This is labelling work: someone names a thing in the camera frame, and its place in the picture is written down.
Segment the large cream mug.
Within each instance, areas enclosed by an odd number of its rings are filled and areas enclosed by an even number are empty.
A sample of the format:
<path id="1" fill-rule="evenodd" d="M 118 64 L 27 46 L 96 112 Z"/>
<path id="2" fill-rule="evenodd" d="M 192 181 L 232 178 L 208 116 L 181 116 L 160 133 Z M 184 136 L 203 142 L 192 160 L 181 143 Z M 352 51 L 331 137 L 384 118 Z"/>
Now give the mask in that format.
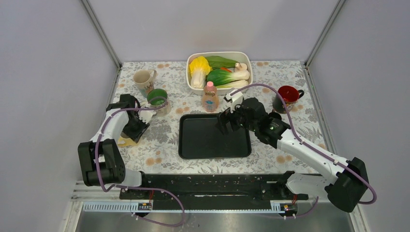
<path id="1" fill-rule="evenodd" d="M 168 93 L 164 89 L 154 89 L 149 92 L 147 101 L 153 108 L 161 107 L 156 110 L 157 116 L 166 116 L 171 110 Z"/>

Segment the cream seashell mug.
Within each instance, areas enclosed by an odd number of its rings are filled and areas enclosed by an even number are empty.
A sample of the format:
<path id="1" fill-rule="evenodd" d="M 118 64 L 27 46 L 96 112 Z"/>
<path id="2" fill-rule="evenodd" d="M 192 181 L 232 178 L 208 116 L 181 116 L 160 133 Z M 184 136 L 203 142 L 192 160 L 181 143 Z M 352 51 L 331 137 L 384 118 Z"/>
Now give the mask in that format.
<path id="1" fill-rule="evenodd" d="M 154 81 L 156 77 L 157 71 L 155 69 L 140 70 L 133 75 L 133 81 L 141 94 L 147 97 L 155 89 Z"/>

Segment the black mug with orange flowers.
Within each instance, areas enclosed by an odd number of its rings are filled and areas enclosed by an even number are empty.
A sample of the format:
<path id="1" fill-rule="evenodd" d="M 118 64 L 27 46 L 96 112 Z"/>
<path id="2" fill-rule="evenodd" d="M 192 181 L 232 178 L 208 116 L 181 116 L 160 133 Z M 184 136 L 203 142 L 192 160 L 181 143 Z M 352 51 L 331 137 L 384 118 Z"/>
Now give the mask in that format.
<path id="1" fill-rule="evenodd" d="M 301 89 L 297 90 L 292 86 L 281 86 L 273 100 L 273 110 L 279 114 L 285 114 L 285 109 L 288 111 L 292 110 L 293 106 L 304 94 L 305 92 Z"/>

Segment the yellow mug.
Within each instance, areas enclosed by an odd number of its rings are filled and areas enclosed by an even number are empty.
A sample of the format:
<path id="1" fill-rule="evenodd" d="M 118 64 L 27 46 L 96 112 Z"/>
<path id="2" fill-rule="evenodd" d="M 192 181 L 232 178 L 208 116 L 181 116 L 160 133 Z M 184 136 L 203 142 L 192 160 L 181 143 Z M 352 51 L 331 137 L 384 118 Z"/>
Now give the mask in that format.
<path id="1" fill-rule="evenodd" d="M 136 143 L 131 138 L 123 138 L 122 136 L 120 136 L 119 140 L 117 141 L 117 145 L 119 147 L 128 147 L 128 146 L 134 147 L 134 146 L 138 146 L 138 143 Z"/>

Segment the small brown mug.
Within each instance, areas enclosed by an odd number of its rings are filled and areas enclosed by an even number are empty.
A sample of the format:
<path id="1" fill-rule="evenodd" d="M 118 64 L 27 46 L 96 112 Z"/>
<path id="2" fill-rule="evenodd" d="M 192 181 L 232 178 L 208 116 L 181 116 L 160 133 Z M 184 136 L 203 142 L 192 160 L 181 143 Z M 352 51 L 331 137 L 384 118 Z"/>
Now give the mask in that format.
<path id="1" fill-rule="evenodd" d="M 277 112 L 270 112 L 270 113 L 268 114 L 268 116 L 269 116 L 270 118 L 275 118 L 275 119 L 282 120 L 281 115 L 280 115 L 279 113 L 277 113 Z"/>

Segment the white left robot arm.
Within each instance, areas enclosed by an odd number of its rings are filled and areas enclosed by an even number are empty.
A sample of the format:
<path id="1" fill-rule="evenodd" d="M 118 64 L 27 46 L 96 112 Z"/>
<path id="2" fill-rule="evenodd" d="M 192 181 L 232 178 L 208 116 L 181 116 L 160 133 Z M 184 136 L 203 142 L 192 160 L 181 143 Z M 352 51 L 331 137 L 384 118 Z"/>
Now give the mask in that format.
<path id="1" fill-rule="evenodd" d="M 86 186 L 101 183 L 131 186 L 139 199 L 149 195 L 150 186 L 142 181 L 142 174 L 126 169 L 118 148 L 121 135 L 138 142 L 149 127 L 149 117 L 139 118 L 136 108 L 141 105 L 130 94 L 122 94 L 119 101 L 106 108 L 106 116 L 98 132 L 88 142 L 80 143 L 78 155 L 83 182 Z"/>

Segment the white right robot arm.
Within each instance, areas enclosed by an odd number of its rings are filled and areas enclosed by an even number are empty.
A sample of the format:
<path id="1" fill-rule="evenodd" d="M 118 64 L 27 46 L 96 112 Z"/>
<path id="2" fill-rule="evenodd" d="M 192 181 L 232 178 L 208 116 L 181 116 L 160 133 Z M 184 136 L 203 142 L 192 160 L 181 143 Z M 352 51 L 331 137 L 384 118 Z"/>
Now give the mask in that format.
<path id="1" fill-rule="evenodd" d="M 218 114 L 217 127 L 223 134 L 246 129 L 263 144 L 287 152 L 315 169 L 319 175 L 287 171 L 277 186 L 278 195 L 289 199 L 295 194 L 327 198 L 336 208 L 351 213 L 370 188 L 365 163 L 348 160 L 306 140 L 294 132 L 279 114 L 267 113 L 256 98 L 224 98 L 231 104 Z"/>

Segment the orange bottle with pink cap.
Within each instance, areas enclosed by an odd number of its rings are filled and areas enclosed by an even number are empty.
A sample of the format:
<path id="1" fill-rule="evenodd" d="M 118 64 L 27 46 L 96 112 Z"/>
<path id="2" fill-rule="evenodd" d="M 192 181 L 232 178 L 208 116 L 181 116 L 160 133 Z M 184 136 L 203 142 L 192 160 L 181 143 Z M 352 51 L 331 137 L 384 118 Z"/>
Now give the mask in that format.
<path id="1" fill-rule="evenodd" d="M 215 112 L 219 106 L 217 88 L 212 81 L 208 81 L 204 87 L 202 106 L 207 112 Z"/>

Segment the black rectangular tray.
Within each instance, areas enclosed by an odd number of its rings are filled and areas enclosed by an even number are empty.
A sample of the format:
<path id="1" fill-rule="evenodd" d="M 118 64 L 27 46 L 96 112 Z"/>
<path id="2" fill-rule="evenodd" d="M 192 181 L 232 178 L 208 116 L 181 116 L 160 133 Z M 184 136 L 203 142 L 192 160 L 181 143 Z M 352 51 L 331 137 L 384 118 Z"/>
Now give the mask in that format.
<path id="1" fill-rule="evenodd" d="M 186 160 L 245 158 L 251 154 L 249 132 L 222 134 L 217 114 L 187 114 L 180 118 L 178 154 Z"/>

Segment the bok choy toy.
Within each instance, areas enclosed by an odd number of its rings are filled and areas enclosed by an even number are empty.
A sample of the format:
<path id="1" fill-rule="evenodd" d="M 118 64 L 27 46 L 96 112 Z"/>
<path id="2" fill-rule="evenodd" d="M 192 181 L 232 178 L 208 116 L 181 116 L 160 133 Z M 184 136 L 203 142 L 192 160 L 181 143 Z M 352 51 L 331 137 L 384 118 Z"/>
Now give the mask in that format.
<path id="1" fill-rule="evenodd" d="M 247 81 L 250 78 L 250 73 L 247 70 L 229 72 L 222 69 L 212 70 L 206 77 L 206 80 L 211 81 L 214 86 L 222 86 L 234 81 Z"/>

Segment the mushroom toy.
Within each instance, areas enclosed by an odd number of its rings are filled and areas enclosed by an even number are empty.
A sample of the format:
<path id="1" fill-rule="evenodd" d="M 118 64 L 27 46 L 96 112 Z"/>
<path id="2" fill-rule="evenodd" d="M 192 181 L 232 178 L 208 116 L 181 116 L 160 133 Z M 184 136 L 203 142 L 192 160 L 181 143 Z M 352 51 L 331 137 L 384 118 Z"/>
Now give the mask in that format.
<path id="1" fill-rule="evenodd" d="M 247 71 L 248 66 L 245 63 L 236 63 L 234 67 L 235 72 L 240 72 L 240 71 Z"/>

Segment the yellow napa cabbage toy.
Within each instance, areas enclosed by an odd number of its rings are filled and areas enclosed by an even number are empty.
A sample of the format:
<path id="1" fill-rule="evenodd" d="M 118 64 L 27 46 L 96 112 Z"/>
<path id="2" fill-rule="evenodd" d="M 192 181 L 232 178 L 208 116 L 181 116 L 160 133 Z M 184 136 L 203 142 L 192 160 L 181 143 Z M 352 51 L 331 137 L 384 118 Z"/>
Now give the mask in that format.
<path id="1" fill-rule="evenodd" d="M 191 74 L 190 85 L 193 88 L 203 88 L 206 76 L 212 71 L 212 67 L 205 57 L 199 56 L 189 64 L 189 71 Z"/>

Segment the green leaf vegetable toy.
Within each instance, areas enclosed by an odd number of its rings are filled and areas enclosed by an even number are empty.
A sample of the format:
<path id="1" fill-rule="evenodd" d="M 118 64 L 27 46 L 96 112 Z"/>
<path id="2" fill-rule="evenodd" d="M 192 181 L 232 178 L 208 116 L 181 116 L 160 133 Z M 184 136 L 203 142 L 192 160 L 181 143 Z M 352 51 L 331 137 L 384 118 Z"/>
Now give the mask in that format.
<path id="1" fill-rule="evenodd" d="M 234 68 L 238 61 L 224 58 L 221 56 L 208 56 L 205 57 L 209 66 L 212 69 L 220 69 L 220 68 Z"/>

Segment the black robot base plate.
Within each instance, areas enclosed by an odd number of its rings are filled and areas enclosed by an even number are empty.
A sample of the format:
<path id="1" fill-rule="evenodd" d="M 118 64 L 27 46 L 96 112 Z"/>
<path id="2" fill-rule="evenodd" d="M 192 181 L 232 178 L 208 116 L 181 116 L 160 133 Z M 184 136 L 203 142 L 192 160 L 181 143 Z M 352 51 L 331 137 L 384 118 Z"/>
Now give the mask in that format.
<path id="1" fill-rule="evenodd" d="M 268 210 L 271 201 L 308 200 L 295 196 L 281 174 L 144 174 L 144 190 L 121 191 L 121 200 L 151 200 L 154 210 Z"/>

